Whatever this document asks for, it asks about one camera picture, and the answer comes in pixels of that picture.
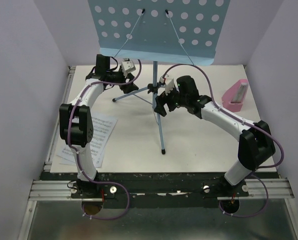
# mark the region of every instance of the metal floor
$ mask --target metal floor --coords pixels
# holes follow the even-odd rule
[[[250,214],[264,200],[242,200],[239,214]],[[113,216],[120,209],[103,209]],[[82,217],[81,203],[40,201],[31,225],[30,240],[293,240],[296,239],[283,199],[269,201],[266,211],[240,219],[218,208],[130,209],[124,217],[90,220]]]

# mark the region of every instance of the black metal base plate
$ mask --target black metal base plate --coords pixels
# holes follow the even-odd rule
[[[99,182],[116,182],[124,185],[130,194],[131,208],[188,208],[204,207],[217,208],[217,197],[231,197],[234,193],[239,197],[248,196],[242,191],[239,184],[235,189],[227,192],[204,192],[204,186],[213,189],[224,173],[98,173],[96,180]],[[120,209],[126,207],[127,196],[125,191],[116,186],[115,193],[110,192],[113,184],[84,183],[82,188],[72,194],[73,199],[101,199],[104,191],[104,208]]]

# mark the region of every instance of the white table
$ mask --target white table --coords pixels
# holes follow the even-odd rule
[[[160,77],[170,65],[158,66]],[[85,84],[85,77],[92,66],[77,66],[72,81],[68,102],[72,101]],[[242,65],[205,66],[202,69],[209,76],[215,100],[221,97],[239,79],[246,79]],[[195,79],[200,95],[208,95],[209,88],[204,76],[190,66],[178,66],[169,72],[176,80],[190,75]],[[135,84],[139,88],[152,83],[153,66],[144,65],[140,78]],[[116,116],[118,122],[108,140],[101,173],[171,173],[171,172],[226,172],[236,161],[238,142],[218,126],[201,120],[187,112],[185,108],[168,112],[161,117],[166,154],[161,154],[158,125],[151,105],[135,96],[113,102],[123,92],[118,86],[105,91],[96,100],[91,111],[108,116]],[[138,94],[152,101],[152,94],[146,91]],[[258,122],[260,120],[253,94],[248,89],[242,110],[238,115]],[[64,145],[59,136],[55,139],[57,153]],[[76,173],[75,165],[61,164],[61,158],[51,157],[51,173]],[[272,157],[263,165],[272,165]],[[261,169],[261,172],[275,172],[275,168]]]

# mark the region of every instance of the perforated music stand desk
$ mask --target perforated music stand desk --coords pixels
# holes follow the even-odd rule
[[[98,33],[100,52],[105,56],[117,55],[122,58],[153,61],[153,87],[157,86],[158,61],[182,64],[192,64],[193,61],[195,65],[202,66],[212,64],[230,3],[229,0],[88,0],[88,2]],[[147,89],[143,87],[112,100],[116,102]],[[152,108],[156,107],[156,97],[157,93],[153,92]],[[159,114],[157,124],[161,153],[165,154]]]

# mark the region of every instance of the screw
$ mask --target screw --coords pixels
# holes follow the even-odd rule
[[[207,186],[207,185],[203,186],[202,189],[203,189],[203,191],[204,191],[206,194],[210,192],[210,188],[209,188],[209,186]]]
[[[115,192],[117,192],[117,188],[116,188],[115,186],[112,186],[112,187],[110,188],[110,192],[111,192],[112,194],[114,194]]]
[[[245,193],[248,192],[249,188],[247,185],[243,185],[242,186],[242,191],[244,191]]]

